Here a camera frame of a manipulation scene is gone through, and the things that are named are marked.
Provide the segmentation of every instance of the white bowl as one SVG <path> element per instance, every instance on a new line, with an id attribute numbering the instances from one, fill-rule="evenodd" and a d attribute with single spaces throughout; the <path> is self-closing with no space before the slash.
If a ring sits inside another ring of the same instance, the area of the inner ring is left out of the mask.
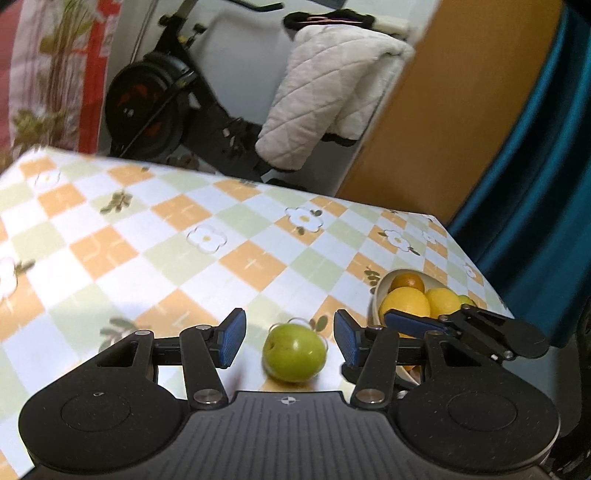
<path id="1" fill-rule="evenodd" d="M 419 277 L 421 277 L 421 280 L 425 284 L 425 291 L 431 290 L 432 288 L 438 288 L 438 287 L 447 288 L 439 280 L 435 280 L 433 277 L 430 277 L 429 275 L 427 275 L 423 272 L 420 272 L 418 270 L 410 270 L 408 268 L 399 268 L 397 270 L 389 271 L 380 279 L 380 281 L 378 282 L 378 284 L 375 287 L 375 294 L 374 294 L 374 298 L 372 300 L 372 305 L 371 305 L 371 318 L 368 320 L 369 325 L 381 325 L 382 324 L 382 321 L 379 318 L 379 314 L 378 314 L 379 306 L 384 301 L 384 298 L 386 298 L 386 295 L 388 294 L 388 290 L 390 289 L 390 285 L 392 284 L 392 280 L 394 279 L 394 277 L 396 275 L 401 274 L 401 273 L 416 273 Z"/>

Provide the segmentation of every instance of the white wall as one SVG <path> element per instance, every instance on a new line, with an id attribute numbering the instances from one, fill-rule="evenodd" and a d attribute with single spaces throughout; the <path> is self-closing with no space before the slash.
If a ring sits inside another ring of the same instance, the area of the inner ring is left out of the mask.
<path id="1" fill-rule="evenodd" d="M 251 0 L 258 4 L 265 0 Z M 439 0 L 349 0 L 345 8 L 362 14 L 406 18 L 423 28 Z M 131 56 L 148 0 L 126 0 L 109 59 L 108 84 Z M 150 51 L 161 33 L 157 21 L 173 13 L 181 0 L 160 0 L 142 41 L 140 55 Z M 189 16 L 185 31 L 194 23 L 208 26 L 191 53 L 231 115 L 263 123 L 281 82 L 291 51 L 291 40 L 282 26 L 283 17 L 294 11 L 325 13 L 329 8 L 307 0 L 284 0 L 285 9 L 257 14 L 224 0 L 199 0 Z M 286 180 L 300 183 L 318 193 L 334 194 L 349 168 L 355 147 L 320 144 L 304 168 Z"/>

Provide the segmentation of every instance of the teal curtain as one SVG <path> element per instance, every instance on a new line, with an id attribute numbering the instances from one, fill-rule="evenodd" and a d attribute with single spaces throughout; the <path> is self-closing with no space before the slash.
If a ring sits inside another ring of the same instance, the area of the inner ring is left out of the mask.
<path id="1" fill-rule="evenodd" d="M 591 35 L 565 7 L 505 144 L 448 226 L 515 317 L 553 345 L 591 295 Z"/>

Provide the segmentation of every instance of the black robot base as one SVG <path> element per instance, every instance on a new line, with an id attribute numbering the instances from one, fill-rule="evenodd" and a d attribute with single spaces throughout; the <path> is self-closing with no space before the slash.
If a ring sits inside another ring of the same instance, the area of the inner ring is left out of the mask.
<path id="1" fill-rule="evenodd" d="M 443 320 L 391 310 L 387 327 L 362 328 L 337 311 L 350 404 L 340 392 L 229 399 L 216 368 L 244 339 L 241 309 L 177 338 L 139 330 L 25 404 L 19 430 L 36 465 L 25 479 L 550 478 L 541 464 L 557 411 L 501 367 L 544 355 L 544 336 L 469 306 Z M 159 365 L 183 366 L 188 400 L 157 384 Z M 397 365 L 422 365 L 421 384 L 398 378 Z"/>

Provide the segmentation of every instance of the wooden door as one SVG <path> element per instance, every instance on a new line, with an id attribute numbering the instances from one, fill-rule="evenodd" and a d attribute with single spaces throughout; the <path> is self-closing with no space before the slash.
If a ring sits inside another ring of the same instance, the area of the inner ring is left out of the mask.
<path id="1" fill-rule="evenodd" d="M 337 196 L 447 222 L 519 117 L 561 8 L 560 0 L 441 0 Z"/>

